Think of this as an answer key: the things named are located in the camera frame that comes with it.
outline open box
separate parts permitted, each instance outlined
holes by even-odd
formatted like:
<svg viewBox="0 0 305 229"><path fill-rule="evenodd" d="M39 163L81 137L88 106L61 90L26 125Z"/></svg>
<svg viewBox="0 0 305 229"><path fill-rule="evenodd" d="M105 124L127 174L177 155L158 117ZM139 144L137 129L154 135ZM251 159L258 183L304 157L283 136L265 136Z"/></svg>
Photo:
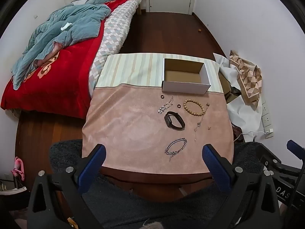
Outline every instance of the open box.
<svg viewBox="0 0 305 229"><path fill-rule="evenodd" d="M163 59L162 78L162 92L204 95L211 86L201 62Z"/></svg>
<svg viewBox="0 0 305 229"><path fill-rule="evenodd" d="M241 95L240 90L235 87L232 87L230 82L222 75L220 71L218 72L218 77L220 84L222 85L222 90L224 92L227 104Z"/></svg>

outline red blanket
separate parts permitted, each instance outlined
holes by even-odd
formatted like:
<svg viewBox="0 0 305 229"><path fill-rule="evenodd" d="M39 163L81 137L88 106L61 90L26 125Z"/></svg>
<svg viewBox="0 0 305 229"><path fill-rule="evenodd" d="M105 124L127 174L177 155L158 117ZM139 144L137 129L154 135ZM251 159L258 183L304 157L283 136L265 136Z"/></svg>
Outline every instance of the red blanket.
<svg viewBox="0 0 305 229"><path fill-rule="evenodd" d="M106 3L111 11L128 0ZM57 59L31 73L18 90L9 81L1 100L2 109L39 112L86 118L90 105L88 76L100 47L105 21L96 38L79 42L59 51Z"/></svg>

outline smartwatch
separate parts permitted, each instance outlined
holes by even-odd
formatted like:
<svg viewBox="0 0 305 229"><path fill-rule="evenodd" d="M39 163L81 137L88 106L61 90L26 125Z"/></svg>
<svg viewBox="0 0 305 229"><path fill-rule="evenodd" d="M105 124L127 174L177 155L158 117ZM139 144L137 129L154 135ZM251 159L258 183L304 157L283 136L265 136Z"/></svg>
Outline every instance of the smartwatch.
<svg viewBox="0 0 305 229"><path fill-rule="evenodd" d="M173 122L172 122L172 120L171 120L171 118L170 118L170 115L173 115L173 116L177 119L177 121L181 124L181 127L177 127L177 126L173 125ZM181 116L180 116L178 113L176 113L176 112L168 111L168 112L166 113L166 115L164 116L164 120L165 120L165 122L166 122L166 125L167 125L169 128L172 128L172 129L175 129L175 130L182 130L182 129L185 128L185 123L184 123L183 119L182 119Z"/></svg>

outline silver chain bracelet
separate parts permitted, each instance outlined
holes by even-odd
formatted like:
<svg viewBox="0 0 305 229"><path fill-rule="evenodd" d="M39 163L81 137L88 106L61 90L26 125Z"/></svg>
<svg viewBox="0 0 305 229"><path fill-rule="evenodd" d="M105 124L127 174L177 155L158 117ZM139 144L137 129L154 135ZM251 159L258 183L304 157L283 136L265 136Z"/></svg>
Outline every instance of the silver chain bracelet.
<svg viewBox="0 0 305 229"><path fill-rule="evenodd" d="M170 147L179 142L179 141L184 141L183 145L181 146L181 148L178 151L168 151L170 149ZM178 154L180 151L182 151L184 149L184 147L186 146L187 140L185 138L180 138L180 139L175 139L174 141L170 142L169 145L165 148L165 154L167 155L171 155L170 159L175 156L176 154Z"/></svg>
<svg viewBox="0 0 305 229"><path fill-rule="evenodd" d="M173 103L171 103L172 100L173 100L173 97L170 99L169 102L165 103L162 107L160 107L160 109L158 110L158 113L162 114L164 112L164 110L170 108L173 105Z"/></svg>

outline white tissue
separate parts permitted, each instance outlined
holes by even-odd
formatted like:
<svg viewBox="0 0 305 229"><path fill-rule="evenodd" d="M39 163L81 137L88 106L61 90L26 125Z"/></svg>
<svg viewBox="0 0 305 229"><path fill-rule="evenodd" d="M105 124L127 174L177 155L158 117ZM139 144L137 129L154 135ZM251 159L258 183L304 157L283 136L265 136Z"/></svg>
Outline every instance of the white tissue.
<svg viewBox="0 0 305 229"><path fill-rule="evenodd" d="M70 25L72 25L72 23L67 22L63 27L60 28L60 30L65 30L67 29Z"/></svg>

